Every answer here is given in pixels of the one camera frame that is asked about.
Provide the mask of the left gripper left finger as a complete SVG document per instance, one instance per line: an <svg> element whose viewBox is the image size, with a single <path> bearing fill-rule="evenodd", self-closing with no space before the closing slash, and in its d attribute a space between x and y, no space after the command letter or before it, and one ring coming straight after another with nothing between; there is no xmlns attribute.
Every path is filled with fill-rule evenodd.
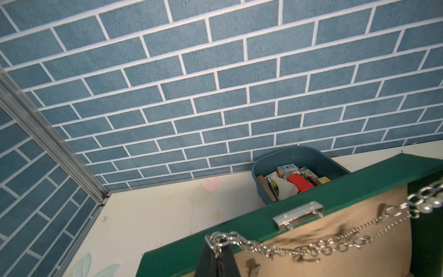
<svg viewBox="0 0 443 277"><path fill-rule="evenodd" d="M218 276L218 260L213 250L205 243L203 251L198 261L195 277L217 277Z"/></svg>

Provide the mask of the green jewelry box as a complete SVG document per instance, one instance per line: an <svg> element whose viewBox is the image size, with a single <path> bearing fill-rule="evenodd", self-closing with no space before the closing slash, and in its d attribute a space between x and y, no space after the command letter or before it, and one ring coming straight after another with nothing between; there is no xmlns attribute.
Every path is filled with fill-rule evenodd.
<svg viewBox="0 0 443 277"><path fill-rule="evenodd" d="M194 277L207 243L241 277L440 277L443 162L399 154L147 252L139 277Z"/></svg>

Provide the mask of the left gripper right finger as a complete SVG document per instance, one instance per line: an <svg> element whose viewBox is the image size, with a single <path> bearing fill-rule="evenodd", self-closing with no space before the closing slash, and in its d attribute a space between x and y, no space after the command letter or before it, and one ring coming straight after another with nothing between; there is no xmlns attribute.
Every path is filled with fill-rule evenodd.
<svg viewBox="0 0 443 277"><path fill-rule="evenodd" d="M221 248L221 254L217 258L218 277L240 277L240 272L230 246Z"/></svg>

